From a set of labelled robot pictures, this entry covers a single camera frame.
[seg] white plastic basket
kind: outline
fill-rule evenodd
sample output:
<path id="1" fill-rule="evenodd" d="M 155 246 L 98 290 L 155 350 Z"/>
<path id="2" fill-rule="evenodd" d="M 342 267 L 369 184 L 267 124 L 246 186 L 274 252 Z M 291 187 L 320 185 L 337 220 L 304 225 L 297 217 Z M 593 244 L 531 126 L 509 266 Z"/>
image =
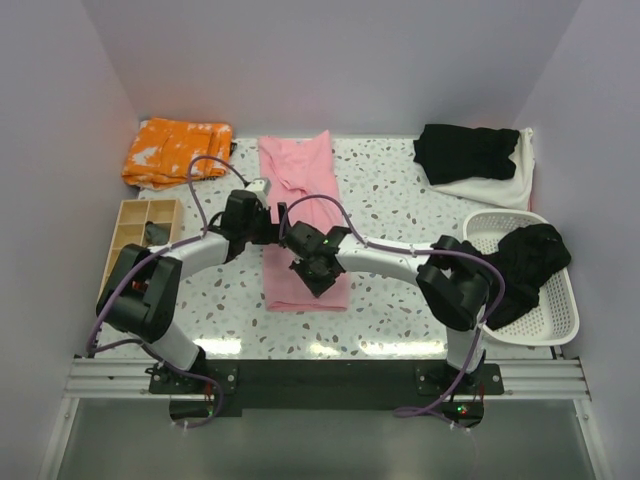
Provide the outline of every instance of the white plastic basket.
<path id="1" fill-rule="evenodd" d="M 462 235 L 484 254 L 498 250 L 498 242 L 518 227 L 548 223 L 540 215 L 520 210 L 490 209 L 469 215 Z M 543 347 L 564 345 L 578 333 L 580 320 L 569 272 L 555 273 L 540 289 L 540 305 L 496 331 L 486 325 L 491 338 L 514 345 Z"/>

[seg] white towel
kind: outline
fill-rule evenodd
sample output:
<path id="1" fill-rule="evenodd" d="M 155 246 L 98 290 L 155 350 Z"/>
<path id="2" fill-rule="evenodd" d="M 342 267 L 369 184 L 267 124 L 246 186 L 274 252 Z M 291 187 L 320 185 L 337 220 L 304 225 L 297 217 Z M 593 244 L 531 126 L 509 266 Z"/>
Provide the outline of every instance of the white towel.
<path id="1" fill-rule="evenodd" d="M 533 130 L 520 130 L 520 139 L 509 156 L 516 164 L 516 173 L 510 180 L 491 178 L 468 178 L 445 185 L 429 185 L 431 190 L 456 195 L 478 202 L 490 203 L 515 210 L 529 210 L 529 199 L 533 185 Z"/>

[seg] speckled white tabletop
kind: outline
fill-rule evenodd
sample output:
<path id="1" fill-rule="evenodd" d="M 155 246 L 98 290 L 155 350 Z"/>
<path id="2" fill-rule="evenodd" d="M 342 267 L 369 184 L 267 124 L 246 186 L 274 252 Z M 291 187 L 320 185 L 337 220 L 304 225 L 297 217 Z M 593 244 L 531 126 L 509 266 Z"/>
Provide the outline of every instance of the speckled white tabletop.
<path id="1" fill-rule="evenodd" d="M 334 139 L 335 172 L 343 204 L 358 230 L 372 237 L 407 242 L 461 237 L 478 202 L 426 188 L 422 168 L 413 163 L 410 139 Z M 257 141 L 238 140 L 232 162 L 247 178 L 259 176 Z M 227 193 L 239 188 L 227 175 L 196 186 L 208 216 L 224 209 Z M 179 198 L 185 207 L 183 237 L 201 227 L 186 185 L 140 198 Z M 182 282 L 174 315 L 188 337 L 210 358 L 445 358 L 444 327 L 434 319 L 418 289 L 393 279 L 351 274 L 351 306 L 344 313 L 274 313 L 264 306 L 262 256 L 258 246 L 227 265 L 204 270 Z M 124 336 L 103 327 L 100 344 Z M 549 348 L 508 346 L 487 341 L 495 359 L 551 358 Z M 145 358 L 123 346 L 101 358 Z"/>

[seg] lavender wall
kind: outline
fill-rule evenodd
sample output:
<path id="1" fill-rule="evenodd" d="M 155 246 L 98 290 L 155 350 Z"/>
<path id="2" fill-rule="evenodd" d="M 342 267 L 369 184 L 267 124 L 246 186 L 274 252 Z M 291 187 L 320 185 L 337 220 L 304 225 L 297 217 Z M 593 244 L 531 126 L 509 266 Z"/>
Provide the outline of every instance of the lavender wall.
<path id="1" fill-rule="evenodd" d="M 535 128 L 535 210 L 574 256 L 584 361 L 617 478 L 640 472 L 640 2 L 584 0 L 517 126 Z"/>
<path id="2" fill-rule="evenodd" d="M 0 8 L 0 478 L 35 478 L 95 318 L 135 115 L 77 0 Z"/>
<path id="3" fill-rule="evenodd" d="M 241 134 L 510 125 L 580 0 L 83 0 L 141 116 Z"/>

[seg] orange towel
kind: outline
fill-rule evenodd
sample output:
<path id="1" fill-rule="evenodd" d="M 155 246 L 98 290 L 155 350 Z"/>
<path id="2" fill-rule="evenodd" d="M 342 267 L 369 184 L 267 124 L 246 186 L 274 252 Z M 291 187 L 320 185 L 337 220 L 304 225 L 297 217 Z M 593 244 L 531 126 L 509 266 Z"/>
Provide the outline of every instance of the orange towel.
<path id="1" fill-rule="evenodd" d="M 189 162 L 198 155 L 229 161 L 233 131 L 226 123 L 176 122 L 152 118 L 138 132 L 122 169 L 129 185 L 153 190 L 187 181 Z M 219 177 L 227 168 L 213 160 L 193 166 L 194 179 Z"/>

